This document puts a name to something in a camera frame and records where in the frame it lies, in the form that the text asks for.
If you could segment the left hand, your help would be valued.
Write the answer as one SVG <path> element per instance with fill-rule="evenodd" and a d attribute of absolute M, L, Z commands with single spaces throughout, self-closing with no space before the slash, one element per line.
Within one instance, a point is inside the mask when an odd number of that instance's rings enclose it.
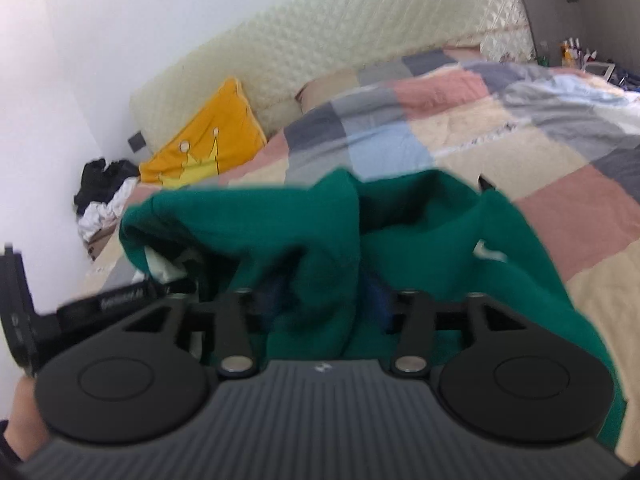
<path fill-rule="evenodd" d="M 22 377 L 15 387 L 11 413 L 1 422 L 1 455 L 17 464 L 50 440 L 35 399 L 35 379 Z"/>

